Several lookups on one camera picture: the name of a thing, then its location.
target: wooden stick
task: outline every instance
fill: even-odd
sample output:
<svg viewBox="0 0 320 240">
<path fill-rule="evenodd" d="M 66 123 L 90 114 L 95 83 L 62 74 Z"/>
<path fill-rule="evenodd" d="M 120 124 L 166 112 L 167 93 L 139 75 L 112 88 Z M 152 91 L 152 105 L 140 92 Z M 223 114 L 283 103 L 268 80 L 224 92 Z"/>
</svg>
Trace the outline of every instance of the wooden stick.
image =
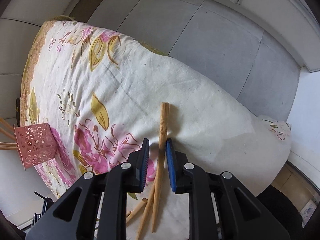
<svg viewBox="0 0 320 240">
<path fill-rule="evenodd" d="M 8 132 L 6 132 L 3 128 L 1 128 L 0 127 L 0 133 L 3 133 L 5 136 L 7 136 L 7 137 L 9 137 L 10 139 L 12 139 L 12 140 L 16 140 L 16 138 L 12 135 L 12 134 L 10 134 L 10 133 L 8 133 Z"/>
<path fill-rule="evenodd" d="M 141 210 L 143 209 L 148 202 L 148 199 L 143 198 L 138 205 L 134 208 L 134 210 L 127 216 L 127 223 Z"/>
<path fill-rule="evenodd" d="M 0 146 L 11 146 L 11 147 L 17 147 L 17 143 L 0 143 Z"/>
<path fill-rule="evenodd" d="M 153 198 L 154 198 L 154 195 L 155 195 L 155 187 L 156 187 L 156 182 L 154 181 L 153 185 L 152 185 L 152 188 L 151 188 L 151 191 L 150 191 L 150 194 L 149 194 L 147 205 L 146 205 L 146 207 L 145 207 L 145 209 L 143 211 L 143 215 L 142 215 L 142 218 L 140 220 L 140 225 L 139 225 L 139 229 L 138 229 L 138 232 L 137 232 L 136 240 L 140 240 L 142 230 L 143 230 L 144 225 L 145 225 L 145 223 L 147 221 L 147 217 L 148 217 L 149 211 L 151 209 L 151 206 L 152 206 L 152 203 L 153 203 Z"/>
<path fill-rule="evenodd" d="M 1 117 L 0 117 L 0 122 L 3 123 L 3 125 L 5 127 L 7 127 L 8 129 L 10 129 L 11 131 L 14 132 L 14 128 L 10 124 L 8 124 L 4 119 L 2 119 Z"/>
<path fill-rule="evenodd" d="M 164 170 L 164 158 L 165 158 L 165 145 L 167 142 L 167 132 L 168 132 L 168 115 L 169 115 L 169 103 L 161 103 L 161 116 L 160 116 L 160 129 L 159 129 L 159 155 L 157 162 L 157 173 L 155 178 L 155 197 L 153 204 L 153 212 L 151 217 L 151 232 L 154 233 L 156 230 L 156 219 L 158 216 L 160 193 L 162 185 L 162 177 Z"/>
<path fill-rule="evenodd" d="M 0 147 L 0 150 L 18 150 L 18 147 Z"/>
</svg>

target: pink basket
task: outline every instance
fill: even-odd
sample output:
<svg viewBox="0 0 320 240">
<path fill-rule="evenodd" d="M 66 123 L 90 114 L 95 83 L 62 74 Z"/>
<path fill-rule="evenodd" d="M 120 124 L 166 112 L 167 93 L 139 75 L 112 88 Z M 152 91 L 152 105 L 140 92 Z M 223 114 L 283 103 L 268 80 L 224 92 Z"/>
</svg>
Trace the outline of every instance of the pink basket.
<svg viewBox="0 0 320 240">
<path fill-rule="evenodd" d="M 58 145 L 48 123 L 14 127 L 14 133 L 25 169 L 54 158 Z"/>
</svg>

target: bed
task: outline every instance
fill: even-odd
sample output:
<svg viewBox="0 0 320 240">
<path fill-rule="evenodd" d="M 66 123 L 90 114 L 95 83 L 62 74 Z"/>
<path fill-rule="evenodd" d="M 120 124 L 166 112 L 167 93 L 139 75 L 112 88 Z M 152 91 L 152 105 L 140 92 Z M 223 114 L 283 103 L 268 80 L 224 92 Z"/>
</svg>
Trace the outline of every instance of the bed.
<svg viewBox="0 0 320 240">
<path fill-rule="evenodd" d="M 48 122 L 56 157 L 36 170 L 60 197 L 82 174 L 110 171 L 150 140 L 148 197 L 156 173 L 160 102 L 170 102 L 168 137 L 207 172 L 231 171 L 254 195 L 288 158 L 290 125 L 256 117 L 217 84 L 157 49 L 68 17 L 45 22 L 23 73 L 21 125 Z M 188 238 L 188 196 L 164 172 L 159 226 L 145 239 Z M 127 228 L 135 237 L 139 220 Z"/>
</svg>

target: pink flower print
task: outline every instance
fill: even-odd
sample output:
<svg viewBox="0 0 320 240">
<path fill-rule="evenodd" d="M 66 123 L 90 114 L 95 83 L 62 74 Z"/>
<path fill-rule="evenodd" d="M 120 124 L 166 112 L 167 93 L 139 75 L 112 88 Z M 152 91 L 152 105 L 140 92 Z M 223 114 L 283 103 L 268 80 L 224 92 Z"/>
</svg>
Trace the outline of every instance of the pink flower print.
<svg viewBox="0 0 320 240">
<path fill-rule="evenodd" d="M 92 150 L 92 146 L 89 143 L 92 140 L 89 131 L 83 132 L 80 128 L 76 129 L 75 132 L 75 143 L 80 147 L 80 153 L 84 160 L 92 167 L 96 174 L 105 173 L 108 171 L 108 162 L 102 153 L 98 152 L 97 149 Z"/>
<path fill-rule="evenodd" d="M 100 34 L 100 37 L 101 37 L 102 42 L 107 42 L 108 40 L 110 40 L 110 38 L 112 36 L 115 36 L 115 35 L 119 35 L 119 33 L 111 31 L 111 30 L 106 30 Z"/>
<path fill-rule="evenodd" d="M 110 169 L 114 166 L 126 162 L 130 153 L 140 150 L 140 146 L 137 144 L 137 140 L 131 133 L 127 133 L 122 141 L 119 140 L 114 134 L 114 128 L 116 124 L 111 126 L 111 136 L 109 139 L 107 136 L 106 141 L 103 141 L 102 153 L 109 161 Z"/>
<path fill-rule="evenodd" d="M 58 158 L 54 158 L 52 160 L 49 160 L 49 161 L 46 162 L 46 164 L 48 165 L 49 169 L 54 170 L 54 171 L 57 172 L 59 178 L 61 179 L 61 181 L 65 185 L 67 185 L 68 187 L 71 187 L 71 185 L 74 183 L 74 181 L 71 181 L 70 178 L 68 176 L 66 176 L 66 174 L 61 170 L 61 168 L 60 168 L 60 166 L 62 166 L 61 165 L 61 161 L 57 162 L 57 159 Z"/>
<path fill-rule="evenodd" d="M 84 135 L 84 132 L 77 128 L 75 133 L 75 143 L 80 147 L 81 152 L 83 153 L 90 153 L 91 146 L 88 143 L 87 138 Z"/>
<path fill-rule="evenodd" d="M 48 188 L 52 188 L 52 183 L 48 178 L 48 175 L 45 173 L 44 168 L 42 166 L 42 163 L 35 166 L 36 171 L 39 173 L 40 177 L 44 181 L 44 183 L 47 185 Z"/>
<path fill-rule="evenodd" d="M 117 166 L 118 164 L 120 164 L 120 162 L 117 160 L 115 154 L 113 154 L 110 149 L 106 146 L 105 142 L 103 142 L 103 146 L 102 146 L 102 150 L 101 150 L 102 154 L 106 157 L 106 159 L 109 162 L 109 166 L 110 169 L 109 171 L 114 168 L 115 166 Z"/>
<path fill-rule="evenodd" d="M 51 38 L 51 43 L 49 45 L 49 51 L 52 49 L 52 47 L 53 47 L 53 45 L 55 44 L 56 41 L 57 40 L 54 37 Z"/>
<path fill-rule="evenodd" d="M 148 161 L 147 181 L 154 181 L 156 177 L 156 170 L 152 160 Z"/>
<path fill-rule="evenodd" d="M 85 40 L 92 33 L 92 27 L 86 27 L 82 32 L 82 40 Z"/>
<path fill-rule="evenodd" d="M 61 39 L 59 39 L 58 46 L 57 46 L 57 51 L 61 51 L 61 47 L 59 46 L 59 43 L 61 43 L 61 46 L 66 44 L 66 38 L 69 36 L 71 32 L 67 32 Z"/>
<path fill-rule="evenodd" d="M 58 131 L 52 127 L 50 129 L 51 129 L 51 132 L 52 132 L 54 139 L 56 140 L 56 142 L 58 144 L 58 150 L 57 150 L 55 159 L 56 159 L 56 161 L 61 163 L 60 167 L 63 168 L 62 172 L 66 173 L 68 180 L 70 180 L 72 183 L 74 183 L 77 179 L 76 170 L 73 167 L 73 165 L 68 157 L 67 149 L 65 148 L 65 146 L 62 143 Z"/>
</svg>

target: metal screw head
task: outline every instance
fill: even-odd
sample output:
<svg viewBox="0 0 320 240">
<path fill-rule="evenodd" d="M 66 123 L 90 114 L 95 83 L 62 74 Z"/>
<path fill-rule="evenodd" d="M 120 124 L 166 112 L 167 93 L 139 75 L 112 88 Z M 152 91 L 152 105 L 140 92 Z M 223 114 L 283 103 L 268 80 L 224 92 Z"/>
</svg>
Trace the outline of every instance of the metal screw head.
<svg viewBox="0 0 320 240">
<path fill-rule="evenodd" d="M 121 164 L 121 168 L 124 169 L 124 170 L 125 170 L 125 169 L 128 169 L 128 168 L 130 168 L 130 167 L 131 167 L 131 164 L 130 164 L 130 163 L 122 163 L 122 164 Z"/>
<path fill-rule="evenodd" d="M 229 171 L 225 171 L 224 173 L 222 173 L 222 177 L 224 177 L 225 179 L 231 179 L 232 174 Z"/>
<path fill-rule="evenodd" d="M 192 170 L 195 166 L 192 164 L 192 163 L 186 163 L 184 165 L 184 167 L 187 169 L 187 170 Z"/>
<path fill-rule="evenodd" d="M 84 179 L 91 179 L 93 177 L 93 173 L 92 172 L 86 172 L 84 175 L 83 175 Z"/>
</svg>

